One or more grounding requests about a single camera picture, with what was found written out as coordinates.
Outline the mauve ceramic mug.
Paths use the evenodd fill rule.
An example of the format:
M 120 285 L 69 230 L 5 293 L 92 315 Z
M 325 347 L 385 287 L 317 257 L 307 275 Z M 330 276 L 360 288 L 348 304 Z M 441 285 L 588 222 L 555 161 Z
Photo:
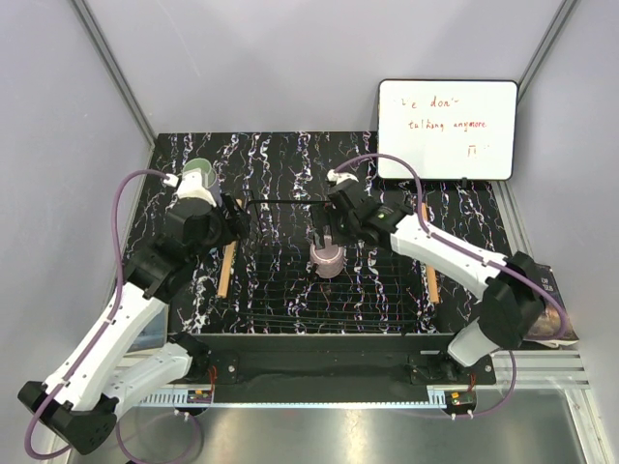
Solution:
M 312 244 L 309 258 L 315 272 L 321 278 L 330 279 L 338 276 L 344 268 L 344 248 L 337 245 L 331 235 L 324 236 L 324 246 Z

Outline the green plastic cup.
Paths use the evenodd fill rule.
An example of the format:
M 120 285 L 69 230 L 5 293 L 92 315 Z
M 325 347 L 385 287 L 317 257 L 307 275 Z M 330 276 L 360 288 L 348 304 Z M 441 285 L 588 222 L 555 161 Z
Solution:
M 202 186 L 205 188 L 209 188 L 217 180 L 217 174 L 212 163 L 204 158 L 192 159 L 185 164 L 182 179 L 186 180 L 191 175 L 198 175 Z

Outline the lavender plastic cup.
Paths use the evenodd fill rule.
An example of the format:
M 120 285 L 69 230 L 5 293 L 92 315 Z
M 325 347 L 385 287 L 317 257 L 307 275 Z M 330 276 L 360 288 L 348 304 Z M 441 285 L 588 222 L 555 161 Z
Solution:
M 209 190 L 216 203 L 221 206 L 221 186 L 217 170 L 211 167 L 205 174 L 205 188 Z

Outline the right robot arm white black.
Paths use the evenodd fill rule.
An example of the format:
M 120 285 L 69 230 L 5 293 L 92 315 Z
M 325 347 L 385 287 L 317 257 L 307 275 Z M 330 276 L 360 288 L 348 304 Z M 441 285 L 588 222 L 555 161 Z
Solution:
M 317 267 L 322 276 L 334 274 L 343 247 L 362 242 L 429 265 L 477 298 L 479 316 L 456 333 L 439 359 L 448 382 L 464 381 L 494 351 L 518 348 L 546 306 L 556 302 L 529 255 L 508 257 L 473 246 L 426 223 L 408 205 L 377 201 L 354 181 L 330 188 L 327 200 L 311 206 L 310 220 L 314 247 L 329 256 Z

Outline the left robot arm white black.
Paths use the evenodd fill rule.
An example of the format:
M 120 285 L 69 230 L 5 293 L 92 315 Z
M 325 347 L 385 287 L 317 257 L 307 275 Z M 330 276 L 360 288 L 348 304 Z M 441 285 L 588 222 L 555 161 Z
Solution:
M 158 388 L 210 374 L 210 349 L 188 333 L 172 336 L 154 355 L 115 369 L 142 330 L 167 308 L 208 251 L 249 234 L 249 215 L 230 195 L 210 204 L 180 199 L 162 233 L 123 269 L 122 286 L 68 359 L 44 381 L 28 381 L 19 401 L 38 422 L 82 455 L 100 447 L 126 412 Z

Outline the black marble pattern mat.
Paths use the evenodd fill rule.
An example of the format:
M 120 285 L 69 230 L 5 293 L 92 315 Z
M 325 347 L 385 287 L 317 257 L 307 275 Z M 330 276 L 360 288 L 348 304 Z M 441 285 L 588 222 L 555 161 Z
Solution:
M 330 169 L 375 149 L 376 137 L 368 131 L 176 132 L 159 136 L 150 165 L 177 173 L 188 161 L 205 158 L 218 171 L 221 188 L 236 198 L 310 204 L 325 197 Z M 200 260 L 189 285 L 168 309 L 171 332 L 212 334 L 208 316 L 218 298 L 222 259 L 222 250 L 213 249 Z M 426 267 L 419 264 L 428 299 Z M 436 332 L 453 333 L 472 322 L 481 306 L 450 278 L 437 279 L 440 303 L 430 303 Z

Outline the Nineteen Eighty-Four book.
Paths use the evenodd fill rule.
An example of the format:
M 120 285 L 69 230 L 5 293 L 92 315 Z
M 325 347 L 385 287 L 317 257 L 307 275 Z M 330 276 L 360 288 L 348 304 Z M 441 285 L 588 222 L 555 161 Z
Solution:
M 167 340 L 168 309 L 162 309 L 138 334 L 128 352 L 141 352 L 159 349 Z

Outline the Tale of Two Cities book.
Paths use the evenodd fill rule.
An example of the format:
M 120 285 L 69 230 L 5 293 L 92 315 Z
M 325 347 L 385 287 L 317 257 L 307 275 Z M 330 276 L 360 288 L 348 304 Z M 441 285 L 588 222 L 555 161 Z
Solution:
M 557 303 L 564 307 L 565 304 L 552 268 L 546 264 L 540 263 L 537 263 L 536 266 L 541 278 L 541 287 L 544 288 Z M 571 346 L 579 342 L 579 338 L 575 333 L 570 319 L 567 319 L 566 330 L 563 336 L 556 337 L 556 333 L 559 331 L 560 327 L 561 318 L 557 309 L 550 302 L 547 302 L 545 304 L 545 311 L 533 325 L 528 335 L 525 337 L 525 340 L 541 343 L 550 348 Z

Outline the white whiteboard black frame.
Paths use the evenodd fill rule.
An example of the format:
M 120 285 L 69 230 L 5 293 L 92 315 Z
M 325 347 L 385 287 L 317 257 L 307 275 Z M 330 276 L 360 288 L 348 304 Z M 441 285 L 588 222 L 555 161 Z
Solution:
M 511 80 L 385 79 L 377 152 L 405 161 L 423 180 L 508 180 L 517 92 Z

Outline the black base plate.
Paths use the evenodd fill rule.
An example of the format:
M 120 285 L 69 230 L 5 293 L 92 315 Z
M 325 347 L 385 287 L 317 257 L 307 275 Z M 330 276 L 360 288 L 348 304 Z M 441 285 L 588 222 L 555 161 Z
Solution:
M 395 407 L 429 399 L 428 388 L 490 387 L 492 359 L 447 358 L 444 334 L 199 334 L 217 371 L 220 407 Z

